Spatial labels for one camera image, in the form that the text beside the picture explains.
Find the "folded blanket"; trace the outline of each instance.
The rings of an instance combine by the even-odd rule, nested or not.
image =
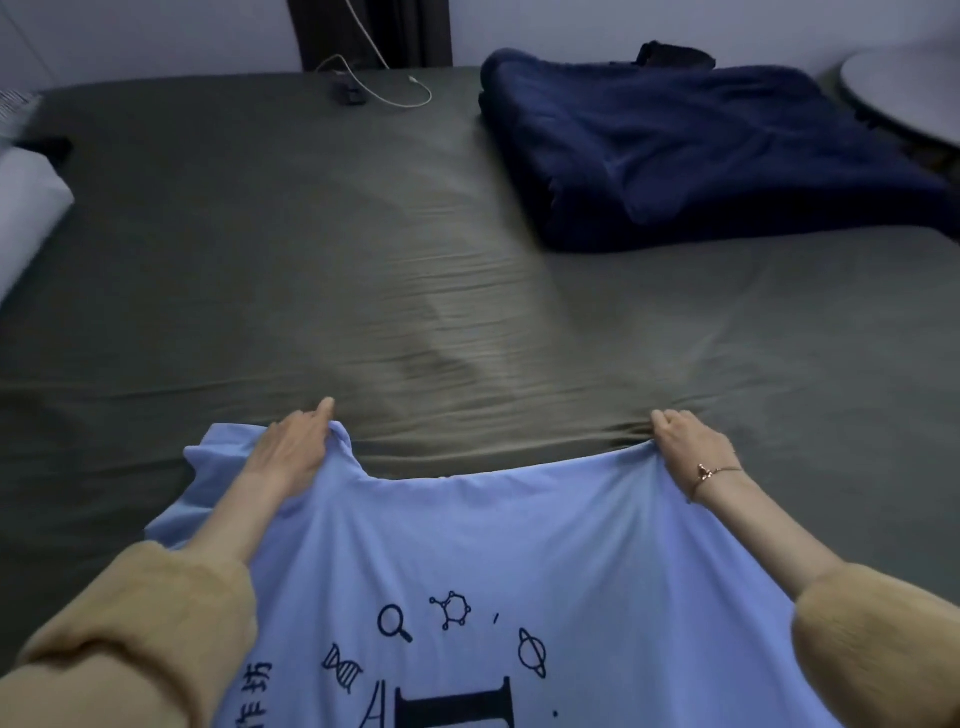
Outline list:
[[[958,230],[948,185],[804,73],[490,56],[480,108],[550,248],[876,225]]]

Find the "molecule icon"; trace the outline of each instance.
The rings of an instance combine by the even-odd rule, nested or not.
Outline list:
[[[444,631],[450,628],[450,623],[456,622],[461,627],[467,623],[467,615],[471,612],[470,605],[467,604],[467,600],[463,595],[458,595],[456,592],[450,592],[449,596],[444,600],[440,601],[434,597],[430,597],[431,604],[439,604],[441,609],[444,610],[444,617],[446,621],[444,622]]]

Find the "white cable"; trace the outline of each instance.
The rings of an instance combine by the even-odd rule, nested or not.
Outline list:
[[[375,52],[376,56],[380,59],[380,62],[383,63],[383,67],[386,68],[388,71],[391,70],[390,65],[387,63],[387,60],[386,60],[385,58],[383,58],[383,54],[380,53],[380,49],[377,48],[377,47],[376,47],[376,43],[373,42],[373,38],[370,37],[370,34],[367,33],[367,29],[364,28],[363,23],[360,22],[360,16],[357,14],[357,11],[353,9],[353,4],[350,3],[350,0],[344,0],[344,2],[347,3],[347,7],[348,7],[348,9],[349,9],[349,11],[350,11],[350,14],[353,15],[353,20],[356,21],[357,27],[360,29],[360,31],[363,33],[364,37],[367,39],[367,42],[370,44],[370,46],[371,46],[371,48],[373,49],[373,51]],[[347,59],[345,59],[345,58],[344,58],[343,56],[341,56],[339,53],[338,53],[338,54],[335,54],[335,55],[333,55],[333,56],[330,56],[330,58],[328,58],[326,61],[324,61],[323,63],[321,63],[320,65],[318,65],[317,68],[316,68],[316,70],[314,71],[314,73],[319,73],[320,70],[321,70],[325,65],[327,65],[327,64],[330,63],[331,61],[336,61],[336,60],[338,60],[338,59],[339,59],[340,62],[344,65],[344,67],[347,69],[347,72],[348,72],[349,75],[353,78],[353,80],[357,83],[357,85],[359,85],[361,88],[363,88],[363,89],[364,89],[367,93],[369,93],[374,99],[376,99],[377,101],[379,101],[379,102],[381,102],[381,103],[383,103],[383,104],[386,104],[388,107],[394,107],[395,109],[420,109],[421,107],[425,107],[427,104],[429,104],[431,101],[433,101],[433,91],[431,91],[431,90],[427,87],[426,84],[422,84],[420,81],[418,81],[417,79],[415,79],[413,76],[407,76],[407,80],[408,80],[411,84],[416,84],[416,85],[420,86],[424,91],[426,91],[426,92],[427,92],[427,100],[424,101],[424,102],[421,103],[421,104],[397,104],[396,102],[388,101],[387,99],[383,98],[382,96],[380,96],[380,95],[378,95],[377,93],[375,93],[374,91],[372,91],[372,90],[371,90],[370,88],[368,88],[362,81],[360,81],[360,79],[357,78],[356,74],[353,73],[353,69],[350,68],[350,64],[347,62]]]
[[[373,91],[372,89],[370,89],[370,88],[369,88],[366,84],[364,84],[362,81],[360,81],[360,79],[357,78],[357,75],[356,75],[355,73],[353,73],[353,69],[350,68],[350,64],[347,63],[347,59],[345,59],[345,58],[344,58],[343,56],[341,56],[339,53],[336,54],[335,56],[330,56],[330,58],[328,58],[326,61],[324,61],[323,63],[321,63],[320,65],[318,65],[318,66],[317,66],[317,70],[314,71],[314,73],[319,73],[320,70],[321,70],[325,65],[327,65],[328,63],[330,63],[331,61],[340,61],[340,62],[347,68],[347,72],[348,72],[349,75],[353,78],[353,80],[357,83],[357,85],[359,85],[361,88],[363,88],[363,89],[364,89],[367,93],[369,93],[374,99],[376,99],[377,101],[379,101],[379,102],[381,102],[381,103],[383,103],[383,104],[386,104],[388,107],[394,107],[394,108],[396,108],[396,109],[419,109],[420,107],[425,107],[427,104],[429,104],[431,101],[433,101],[433,91],[431,91],[431,90],[426,86],[426,84],[422,84],[420,81],[418,81],[417,79],[415,79],[413,76],[407,76],[407,80],[408,80],[411,84],[416,84],[416,85],[420,86],[424,91],[427,92],[428,96],[427,96],[426,101],[423,101],[423,102],[421,102],[421,103],[419,103],[419,104],[398,104],[398,103],[396,103],[396,102],[390,101],[389,99],[383,98],[382,96],[380,96],[379,94],[377,94],[375,91]]]

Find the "gray bed sheet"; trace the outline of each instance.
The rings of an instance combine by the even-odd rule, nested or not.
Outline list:
[[[387,477],[622,447],[688,408],[842,555],[960,600],[953,242],[545,254],[477,71],[417,73],[416,111],[338,107],[310,75],[48,100],[77,205],[0,309],[0,658],[142,537],[211,423],[324,395]]]

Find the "round table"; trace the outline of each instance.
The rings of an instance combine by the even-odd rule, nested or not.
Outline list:
[[[867,111],[960,151],[960,47],[861,53],[843,64],[840,80]]]

